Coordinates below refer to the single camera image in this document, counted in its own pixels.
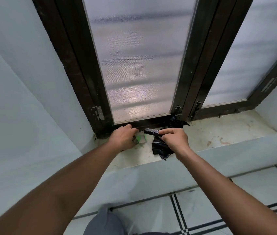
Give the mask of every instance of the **hand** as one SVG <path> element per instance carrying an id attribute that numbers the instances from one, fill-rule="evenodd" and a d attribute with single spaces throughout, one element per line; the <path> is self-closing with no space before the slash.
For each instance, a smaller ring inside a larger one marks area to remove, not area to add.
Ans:
<path id="1" fill-rule="evenodd" d="M 138 133 L 138 129 L 132 128 L 130 124 L 117 128 L 110 135 L 108 142 L 111 143 L 118 151 L 131 149 L 135 146 L 132 141 L 134 134 Z"/>
<path id="2" fill-rule="evenodd" d="M 187 139 L 187 134 L 181 128 L 165 128 L 159 131 L 159 134 L 163 134 L 161 139 L 168 144 L 176 157 L 181 160 L 189 152 L 192 152 Z"/>

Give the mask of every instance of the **textured glass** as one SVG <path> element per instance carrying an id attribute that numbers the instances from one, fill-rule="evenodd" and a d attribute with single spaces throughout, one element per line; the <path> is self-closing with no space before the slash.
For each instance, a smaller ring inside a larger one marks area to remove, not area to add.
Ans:
<path id="1" fill-rule="evenodd" d="M 277 61 L 277 0 L 254 0 L 204 106 L 246 99 Z"/>
<path id="2" fill-rule="evenodd" d="M 196 0 L 84 0 L 114 122 L 169 113 Z"/>

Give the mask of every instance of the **forearm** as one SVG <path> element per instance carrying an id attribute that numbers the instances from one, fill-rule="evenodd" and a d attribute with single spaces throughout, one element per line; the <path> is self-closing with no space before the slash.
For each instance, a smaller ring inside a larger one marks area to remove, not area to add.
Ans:
<path id="1" fill-rule="evenodd" d="M 0 217 L 0 234 L 63 234 L 118 153 L 105 143 L 59 170 Z"/>
<path id="2" fill-rule="evenodd" d="M 234 234 L 277 234 L 277 214 L 215 170 L 192 150 L 181 162 Z"/>

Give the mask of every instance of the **gray trousers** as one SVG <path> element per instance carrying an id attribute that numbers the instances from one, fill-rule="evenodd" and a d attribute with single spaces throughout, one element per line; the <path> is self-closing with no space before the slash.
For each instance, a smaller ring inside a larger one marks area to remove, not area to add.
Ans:
<path id="1" fill-rule="evenodd" d="M 141 235 L 165 235 L 169 233 L 142 233 Z M 101 208 L 98 214 L 89 222 L 83 235 L 128 235 L 118 216 Z"/>

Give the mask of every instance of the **person's left hand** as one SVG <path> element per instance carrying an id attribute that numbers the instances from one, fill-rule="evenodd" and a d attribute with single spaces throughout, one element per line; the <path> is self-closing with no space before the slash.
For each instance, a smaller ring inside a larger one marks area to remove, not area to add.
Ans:
<path id="1" fill-rule="evenodd" d="M 113 131 L 109 137 L 108 143 L 117 147 L 120 152 L 131 149 L 135 146 L 135 143 L 132 141 L 133 136 L 138 133 L 138 131 L 138 129 L 132 128 L 132 125 L 130 124 L 121 126 Z"/>

